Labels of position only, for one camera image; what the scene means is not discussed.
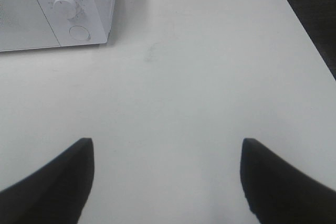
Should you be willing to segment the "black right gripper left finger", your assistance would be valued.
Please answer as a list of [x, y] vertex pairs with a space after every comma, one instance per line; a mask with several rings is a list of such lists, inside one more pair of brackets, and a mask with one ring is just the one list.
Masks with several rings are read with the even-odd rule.
[[78, 223], [93, 178], [93, 141], [81, 138], [1, 191], [1, 223]]

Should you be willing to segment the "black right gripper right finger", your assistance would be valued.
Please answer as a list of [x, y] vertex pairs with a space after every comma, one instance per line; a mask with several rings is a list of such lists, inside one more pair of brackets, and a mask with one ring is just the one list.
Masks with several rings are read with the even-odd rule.
[[260, 223], [335, 223], [335, 191], [258, 140], [243, 140], [240, 181]]

